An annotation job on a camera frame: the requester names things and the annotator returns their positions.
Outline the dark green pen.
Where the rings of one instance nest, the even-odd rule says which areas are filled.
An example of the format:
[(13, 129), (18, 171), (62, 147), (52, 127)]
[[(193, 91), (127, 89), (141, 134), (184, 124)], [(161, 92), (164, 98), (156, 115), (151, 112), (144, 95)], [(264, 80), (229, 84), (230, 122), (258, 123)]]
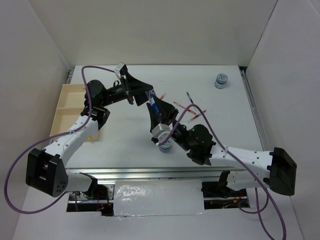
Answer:
[(194, 101), (193, 101), (191, 95), (190, 95), (188, 92), (186, 92), (186, 94), (187, 94), (187, 97), (188, 97), (188, 99), (190, 100), (190, 102), (191, 102), (192, 104), (194, 104)]

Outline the aluminium front rail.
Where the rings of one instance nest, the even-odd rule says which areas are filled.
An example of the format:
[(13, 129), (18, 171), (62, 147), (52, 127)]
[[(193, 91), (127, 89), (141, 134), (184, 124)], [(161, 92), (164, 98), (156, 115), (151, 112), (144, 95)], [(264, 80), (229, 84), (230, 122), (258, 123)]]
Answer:
[(177, 179), (218, 179), (223, 171), (241, 172), (232, 167), (151, 167), (151, 168), (69, 168), (104, 181), (150, 181)]

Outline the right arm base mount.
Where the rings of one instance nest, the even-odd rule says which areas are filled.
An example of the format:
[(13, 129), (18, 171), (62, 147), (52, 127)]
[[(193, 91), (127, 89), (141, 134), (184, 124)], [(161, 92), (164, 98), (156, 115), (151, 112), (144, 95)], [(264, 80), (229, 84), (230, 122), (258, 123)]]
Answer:
[(223, 171), (218, 181), (204, 181), (201, 183), (205, 210), (249, 208), (250, 203), (245, 189), (233, 190), (227, 187), (227, 177), (231, 172)]

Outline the red clear pen right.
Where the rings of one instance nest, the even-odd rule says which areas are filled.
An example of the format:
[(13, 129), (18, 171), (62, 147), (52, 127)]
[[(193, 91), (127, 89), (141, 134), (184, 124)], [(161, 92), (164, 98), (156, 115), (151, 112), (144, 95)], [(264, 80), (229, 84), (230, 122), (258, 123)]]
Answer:
[(187, 123), (191, 123), (191, 122), (193, 122), (194, 120), (196, 120), (198, 117), (200, 117), (201, 115), (202, 115), (202, 113), (201, 112), (199, 112), (198, 114), (196, 114), (194, 117), (192, 117), (192, 118), (190, 118), (188, 121), (187, 121)]

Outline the blue cap glue bottle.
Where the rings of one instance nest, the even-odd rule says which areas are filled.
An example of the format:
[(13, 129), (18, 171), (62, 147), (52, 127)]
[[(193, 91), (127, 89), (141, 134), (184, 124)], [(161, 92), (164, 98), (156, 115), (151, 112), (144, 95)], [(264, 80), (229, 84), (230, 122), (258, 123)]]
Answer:
[(160, 110), (159, 110), (159, 108), (158, 108), (157, 103), (155, 102), (155, 97), (157, 96), (156, 93), (155, 93), (155, 91), (154, 91), (154, 90), (149, 90), (149, 91), (146, 91), (145, 93), (146, 93), (146, 96), (147, 96), (147, 98), (148, 98), (148, 101), (149, 101), (150, 105), (153, 107), (153, 109), (155, 110), (155, 112), (156, 112), (158, 115), (160, 115), (161, 112), (160, 112)]

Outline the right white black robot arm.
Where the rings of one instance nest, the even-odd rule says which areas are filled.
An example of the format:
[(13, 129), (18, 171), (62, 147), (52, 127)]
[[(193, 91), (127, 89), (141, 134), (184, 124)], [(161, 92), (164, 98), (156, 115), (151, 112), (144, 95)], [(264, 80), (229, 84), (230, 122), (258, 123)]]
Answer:
[(155, 99), (156, 106), (147, 103), (152, 141), (162, 147), (172, 140), (187, 157), (198, 165), (231, 167), (243, 173), (225, 170), (218, 181), (223, 196), (246, 188), (270, 189), (283, 195), (295, 194), (297, 164), (286, 150), (256, 151), (223, 145), (209, 125), (196, 124), (187, 128), (176, 119), (178, 110), (171, 104)]

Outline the white foil cover sheet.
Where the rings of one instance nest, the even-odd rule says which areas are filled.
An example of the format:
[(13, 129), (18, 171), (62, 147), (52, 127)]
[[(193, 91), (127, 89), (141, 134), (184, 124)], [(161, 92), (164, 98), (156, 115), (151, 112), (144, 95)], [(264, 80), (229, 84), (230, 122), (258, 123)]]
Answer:
[(202, 182), (192, 180), (117, 181), (117, 217), (189, 216), (205, 213)]

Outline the cream compartment organizer tray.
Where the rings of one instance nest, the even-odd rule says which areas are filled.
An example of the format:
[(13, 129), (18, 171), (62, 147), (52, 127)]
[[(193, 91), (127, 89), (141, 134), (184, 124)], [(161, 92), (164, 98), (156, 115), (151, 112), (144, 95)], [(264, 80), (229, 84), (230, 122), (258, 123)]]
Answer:
[(66, 132), (84, 109), (84, 84), (63, 84), (56, 107), (50, 136)]

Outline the red pen with clip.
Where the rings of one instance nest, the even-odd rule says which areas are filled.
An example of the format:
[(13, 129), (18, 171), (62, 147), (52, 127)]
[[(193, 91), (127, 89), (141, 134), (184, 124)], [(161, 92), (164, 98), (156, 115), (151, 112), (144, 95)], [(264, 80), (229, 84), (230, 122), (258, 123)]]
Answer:
[[(175, 105), (177, 105), (178, 107), (182, 108), (182, 109), (187, 109), (186, 107), (184, 107), (183, 105), (181, 105), (180, 103), (176, 102), (176, 101), (173, 101), (173, 103)], [(193, 115), (197, 115), (197, 113), (193, 110), (190, 110), (190, 109), (187, 109), (187, 111)]]

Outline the blue white tape roll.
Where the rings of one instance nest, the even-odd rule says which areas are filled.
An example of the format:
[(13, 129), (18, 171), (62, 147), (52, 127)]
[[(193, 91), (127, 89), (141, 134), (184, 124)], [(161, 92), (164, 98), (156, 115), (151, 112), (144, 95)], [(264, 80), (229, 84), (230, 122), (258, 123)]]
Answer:
[(168, 153), (172, 148), (172, 141), (169, 139), (163, 145), (159, 145), (158, 148), (162, 153)]
[(218, 89), (223, 89), (227, 85), (228, 75), (225, 73), (219, 73), (216, 76), (214, 86)]

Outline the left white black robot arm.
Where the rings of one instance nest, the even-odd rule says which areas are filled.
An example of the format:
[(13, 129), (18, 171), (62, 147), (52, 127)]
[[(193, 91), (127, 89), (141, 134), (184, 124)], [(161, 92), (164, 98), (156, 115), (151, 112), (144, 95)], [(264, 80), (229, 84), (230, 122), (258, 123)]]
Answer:
[(117, 80), (110, 88), (97, 79), (85, 81), (84, 108), (76, 122), (67, 132), (55, 136), (51, 144), (29, 152), (25, 178), (28, 186), (54, 198), (65, 192), (81, 192), (88, 200), (97, 197), (101, 189), (98, 180), (87, 173), (68, 173), (68, 161), (105, 125), (110, 115), (107, 106), (123, 100), (141, 106), (149, 100), (146, 93), (154, 88), (131, 76), (123, 63), (113, 73)]

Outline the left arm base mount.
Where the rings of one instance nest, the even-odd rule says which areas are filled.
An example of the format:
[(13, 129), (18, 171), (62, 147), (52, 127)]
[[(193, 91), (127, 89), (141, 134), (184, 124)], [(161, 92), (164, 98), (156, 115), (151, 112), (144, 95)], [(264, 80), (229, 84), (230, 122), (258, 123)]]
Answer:
[(97, 184), (91, 192), (74, 191), (69, 194), (68, 213), (97, 212), (105, 217), (114, 216), (115, 184)]

